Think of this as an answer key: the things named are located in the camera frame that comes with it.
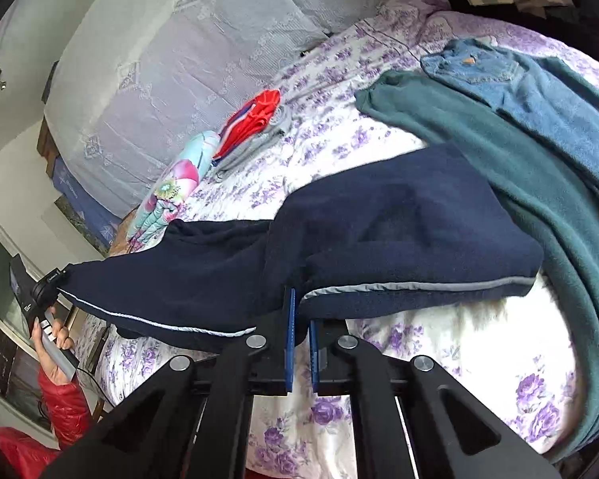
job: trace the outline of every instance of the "person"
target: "person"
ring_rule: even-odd
[[[74,347],[69,331],[59,319],[53,323],[53,334],[58,347]],[[38,383],[48,411],[49,419],[55,430],[60,449],[47,448],[27,434],[12,427],[0,427],[0,453],[6,458],[13,470],[0,456],[0,476],[20,479],[37,479],[44,468],[68,446],[75,443],[90,427],[91,411],[77,376],[69,380],[62,370],[51,360],[42,345],[42,328],[36,319],[32,330],[40,372]]]

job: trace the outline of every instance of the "silver screw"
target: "silver screw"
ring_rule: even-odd
[[[416,356],[413,363],[420,371],[430,371],[435,366],[435,362],[432,361],[432,358],[425,355]]]
[[[357,347],[357,339],[353,335],[342,335],[337,339],[337,344],[344,349],[353,349]]]
[[[173,369],[173,371],[184,371],[188,369],[190,364],[191,361],[188,359],[187,356],[184,356],[183,354],[178,355],[175,358],[172,358],[171,362],[169,362],[169,365],[171,366],[171,369]]]
[[[253,349],[260,349],[266,344],[266,337],[263,335],[251,335],[246,339],[246,345]]]

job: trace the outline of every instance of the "folded red clothing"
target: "folded red clothing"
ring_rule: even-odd
[[[221,158],[248,137],[260,133],[268,125],[280,103],[279,90],[264,90],[247,102],[227,121],[220,135],[222,143],[213,157]]]

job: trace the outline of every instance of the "human hand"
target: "human hand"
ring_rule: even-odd
[[[51,313],[56,312],[55,307],[51,307]],[[69,337],[69,330],[66,329],[60,319],[56,319],[52,326],[53,335],[56,336],[56,345],[61,349],[71,349],[75,346],[73,339]],[[33,339],[33,345],[36,348],[38,354],[38,360],[40,360],[40,367],[45,372],[46,377],[51,380],[55,385],[67,385],[71,382],[58,367],[58,365],[51,359],[49,354],[46,352],[44,345],[42,344],[42,337],[46,336],[42,332],[40,327],[40,321],[36,317],[33,323],[33,331],[31,332],[31,338]]]

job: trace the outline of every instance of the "jeans pocket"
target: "jeans pocket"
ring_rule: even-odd
[[[511,81],[519,63],[499,54],[479,51],[440,60],[437,73],[470,84]]]

